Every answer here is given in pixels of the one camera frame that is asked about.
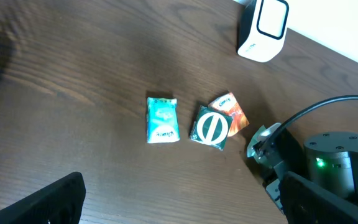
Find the dark green round-logo packet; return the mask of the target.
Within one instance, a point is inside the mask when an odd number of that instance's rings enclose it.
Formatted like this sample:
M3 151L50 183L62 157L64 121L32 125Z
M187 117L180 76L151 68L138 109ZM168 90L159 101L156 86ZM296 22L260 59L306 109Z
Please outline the dark green round-logo packet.
M206 106L200 106L189 138L192 141L224 150L233 118Z

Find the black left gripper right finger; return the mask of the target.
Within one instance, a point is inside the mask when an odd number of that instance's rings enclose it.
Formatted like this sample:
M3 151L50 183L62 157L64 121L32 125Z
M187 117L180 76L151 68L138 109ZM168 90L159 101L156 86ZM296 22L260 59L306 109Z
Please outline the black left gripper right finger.
M287 172L279 185L288 223L358 223L358 206Z

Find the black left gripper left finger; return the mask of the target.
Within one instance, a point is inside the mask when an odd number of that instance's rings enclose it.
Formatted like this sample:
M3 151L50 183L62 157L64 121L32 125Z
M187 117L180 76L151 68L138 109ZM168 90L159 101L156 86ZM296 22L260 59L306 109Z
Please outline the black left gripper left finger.
M80 172L72 172L0 210L0 223L79 223L86 189Z

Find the orange tissue packet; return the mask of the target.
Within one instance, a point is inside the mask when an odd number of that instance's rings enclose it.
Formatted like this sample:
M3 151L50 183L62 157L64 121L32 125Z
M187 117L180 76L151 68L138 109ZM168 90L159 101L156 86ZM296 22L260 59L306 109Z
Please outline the orange tissue packet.
M236 97L231 92L216 98L208 106L232 118L228 137L234 136L249 125L249 120L236 100Z

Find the teal snack packet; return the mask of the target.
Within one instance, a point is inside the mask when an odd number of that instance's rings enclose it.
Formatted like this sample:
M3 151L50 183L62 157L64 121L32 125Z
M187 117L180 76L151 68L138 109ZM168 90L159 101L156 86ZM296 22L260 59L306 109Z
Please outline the teal snack packet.
M252 136L248 146L247 146L247 157L253 157L255 154L255 150L253 146L259 142L258 137L259 135L266 130L265 126L261 126L256 133Z

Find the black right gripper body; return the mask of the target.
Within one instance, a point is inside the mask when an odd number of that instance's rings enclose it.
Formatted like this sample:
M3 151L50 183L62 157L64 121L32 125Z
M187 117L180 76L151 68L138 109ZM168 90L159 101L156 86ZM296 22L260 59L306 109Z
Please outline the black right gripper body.
M288 171L300 175L307 174L306 157L298 141L287 129L284 129L269 145L264 146L266 141L258 142L253 146L255 150L253 158L261 168L260 177L267 195L282 212L280 181Z

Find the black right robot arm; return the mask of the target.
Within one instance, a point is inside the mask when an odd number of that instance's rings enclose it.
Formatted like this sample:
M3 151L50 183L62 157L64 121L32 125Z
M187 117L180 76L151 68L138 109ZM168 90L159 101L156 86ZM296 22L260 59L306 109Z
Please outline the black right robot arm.
M358 134L325 132L300 144L284 129L264 147L277 128L261 127L247 147L247 157L261 167L265 191L279 210L283 205L278 186L289 171L358 206Z

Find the white teal tissue pack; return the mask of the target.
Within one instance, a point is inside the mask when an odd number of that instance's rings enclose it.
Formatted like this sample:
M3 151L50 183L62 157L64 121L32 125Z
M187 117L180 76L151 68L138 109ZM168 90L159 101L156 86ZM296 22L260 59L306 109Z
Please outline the white teal tissue pack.
M180 140L177 99L147 98L147 143L169 143Z

